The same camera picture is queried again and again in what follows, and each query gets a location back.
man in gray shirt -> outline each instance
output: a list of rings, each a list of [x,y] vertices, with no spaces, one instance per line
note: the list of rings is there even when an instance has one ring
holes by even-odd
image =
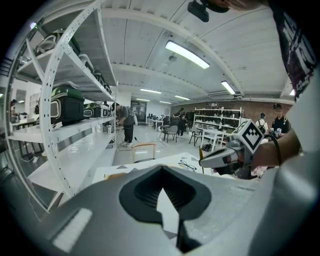
[[[115,109],[115,103],[112,104],[112,109]],[[134,118],[132,111],[128,106],[120,106],[118,103],[116,104],[115,110],[120,117],[117,125],[121,126],[123,124],[124,128],[124,141],[121,145],[131,147],[132,139],[134,137]]]

wall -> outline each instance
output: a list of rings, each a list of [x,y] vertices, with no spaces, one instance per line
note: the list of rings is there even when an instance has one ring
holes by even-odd
[[[9,79],[5,76],[0,76],[0,86],[7,87]],[[17,90],[26,91],[24,110],[21,112],[30,112],[30,96],[32,94],[37,94],[41,91],[41,84],[36,84],[33,82],[25,82],[18,79],[14,79],[11,85],[11,100],[16,98]]]
[[[149,116],[149,113],[156,115],[157,117],[161,117],[161,115],[170,116],[170,111],[171,106],[167,104],[158,104],[153,102],[146,103],[146,117]]]
[[[242,108],[244,110],[244,117],[248,119],[252,119],[254,122],[260,119],[260,114],[265,113],[265,121],[268,124],[268,127],[271,127],[271,124],[276,117],[276,113],[273,110],[272,102],[257,102],[257,101],[225,101],[219,102],[219,106],[223,106],[225,109],[229,110],[239,110]],[[292,105],[289,104],[281,104],[283,108],[283,114],[286,115],[288,110]],[[184,108],[184,111],[194,111],[197,109],[209,109],[210,107],[205,103],[195,103],[195,104],[187,104],[187,105],[177,105],[171,107],[172,115],[177,113],[180,108]]]

white floor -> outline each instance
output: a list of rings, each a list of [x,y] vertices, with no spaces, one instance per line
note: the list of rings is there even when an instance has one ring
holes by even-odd
[[[159,140],[160,132],[157,132],[154,128],[150,128],[149,126],[138,125],[134,127],[134,134],[133,137],[136,137],[138,140],[132,140],[132,144],[136,145],[138,143],[149,143],[154,142],[156,143],[156,153],[155,158],[163,158],[169,157],[172,155],[176,155],[182,152],[190,153],[191,155],[199,158],[199,146],[201,144],[201,139],[199,138],[197,143],[194,146],[194,141],[192,138],[191,143],[189,144],[191,138],[191,132],[184,133],[182,137],[173,140],[172,135],[165,141]],[[124,140],[124,133],[120,133],[117,136],[117,150],[113,159],[113,166],[118,165],[126,165],[133,163],[133,151],[131,147],[123,147],[119,145]],[[141,149],[135,151],[135,160],[140,159],[148,159],[152,158],[153,149],[152,146],[142,147]]]

